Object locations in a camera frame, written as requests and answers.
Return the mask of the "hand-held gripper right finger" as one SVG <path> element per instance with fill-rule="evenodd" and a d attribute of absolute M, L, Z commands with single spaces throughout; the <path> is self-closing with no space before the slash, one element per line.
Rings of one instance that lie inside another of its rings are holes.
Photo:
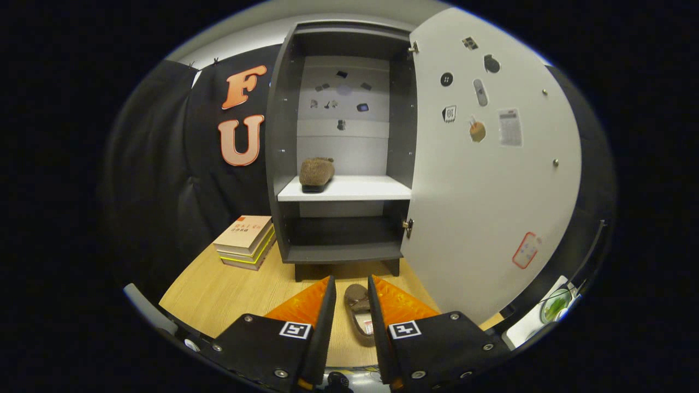
<path fill-rule="evenodd" d="M 370 275 L 368 296 L 381 381 L 392 392 L 458 392 L 512 355 L 462 312 L 437 313 L 385 279 Z"/>

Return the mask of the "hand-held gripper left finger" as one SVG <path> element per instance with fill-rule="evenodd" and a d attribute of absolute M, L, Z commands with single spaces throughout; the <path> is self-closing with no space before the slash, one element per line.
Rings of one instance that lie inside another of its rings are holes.
<path fill-rule="evenodd" d="M 260 391 L 312 391 L 324 380 L 335 301 L 327 276 L 267 315 L 242 314 L 218 336 L 199 338 L 200 356 Z"/>

